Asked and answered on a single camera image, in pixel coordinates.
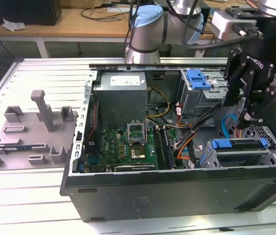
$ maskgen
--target wooden desk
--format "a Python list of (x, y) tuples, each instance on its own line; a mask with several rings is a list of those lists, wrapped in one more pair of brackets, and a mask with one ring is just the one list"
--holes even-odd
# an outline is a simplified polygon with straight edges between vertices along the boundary
[[(228, 7), (227, 3), (206, 1), (210, 7)], [(92, 14), (94, 18), (114, 15), (112, 12)], [(97, 22), (86, 19), (80, 15), (79, 9), (64, 8), (62, 16), (55, 26), (26, 25), (27, 29), (11, 32), (0, 25), (1, 41), (34, 41), (37, 43), (42, 58), (49, 58), (49, 52), (45, 42), (123, 42), (128, 30), (128, 14), (118, 16), (120, 21)], [(206, 44), (212, 35), (202, 35), (199, 44)], [(77, 44), (79, 52), (82, 52), (81, 44)]]

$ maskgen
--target expansion slot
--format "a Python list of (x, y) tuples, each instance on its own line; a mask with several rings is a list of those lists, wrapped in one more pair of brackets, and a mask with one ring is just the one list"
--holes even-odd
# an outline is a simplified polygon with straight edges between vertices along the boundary
[(172, 169), (175, 163), (166, 130), (154, 129), (153, 136), (159, 169)]
[(175, 161), (174, 161), (172, 149), (169, 144), (167, 131), (166, 129), (162, 129), (160, 130), (160, 133), (161, 133), (161, 139), (162, 139), (162, 147), (164, 150), (164, 156), (168, 160), (169, 169), (172, 169), (174, 168)]
[(166, 169), (164, 153), (163, 153), (163, 149), (161, 146), (160, 133), (155, 128), (153, 129), (153, 138), (154, 138), (154, 143), (155, 143), (155, 149), (156, 149), (159, 169)]

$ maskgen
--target slotted metal surface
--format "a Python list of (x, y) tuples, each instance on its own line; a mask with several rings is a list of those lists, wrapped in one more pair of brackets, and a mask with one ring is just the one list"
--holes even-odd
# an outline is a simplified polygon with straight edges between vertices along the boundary
[[(20, 105), (24, 112), (38, 111), (26, 97), (33, 89), (43, 89), (46, 103), (54, 110), (69, 105), (78, 111), (88, 64), (121, 62), (121, 59), (31, 59), (13, 64), (0, 83), (0, 129), (8, 105)], [(194, 60), (170, 62), (191, 64)], [(69, 197), (59, 195), (63, 170), (0, 171), (0, 234), (218, 234), (223, 233), (219, 228), (227, 227), (234, 229), (227, 235), (276, 235), (276, 202), (262, 212), (86, 224)]]

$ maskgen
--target black box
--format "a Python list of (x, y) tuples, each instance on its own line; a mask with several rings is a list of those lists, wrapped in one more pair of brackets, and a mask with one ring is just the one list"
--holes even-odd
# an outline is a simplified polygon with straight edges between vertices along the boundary
[(60, 0), (0, 0), (3, 18), (15, 23), (55, 25), (62, 13)]

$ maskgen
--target yellow cable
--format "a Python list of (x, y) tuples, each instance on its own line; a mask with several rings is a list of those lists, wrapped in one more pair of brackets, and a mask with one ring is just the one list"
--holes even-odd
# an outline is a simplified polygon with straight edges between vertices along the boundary
[(166, 96), (165, 96), (162, 92), (160, 92), (158, 89), (156, 89), (156, 88), (154, 88), (154, 87), (151, 87), (151, 89), (157, 91), (158, 93), (160, 93), (160, 94), (163, 96), (163, 98), (164, 98), (164, 99), (166, 100), (166, 102), (167, 102), (167, 108), (166, 108), (165, 112), (162, 113), (162, 114), (147, 115), (146, 118), (158, 118), (158, 117), (162, 117), (163, 115), (167, 114), (168, 111), (169, 111), (169, 101), (168, 101), (168, 99), (166, 98)]

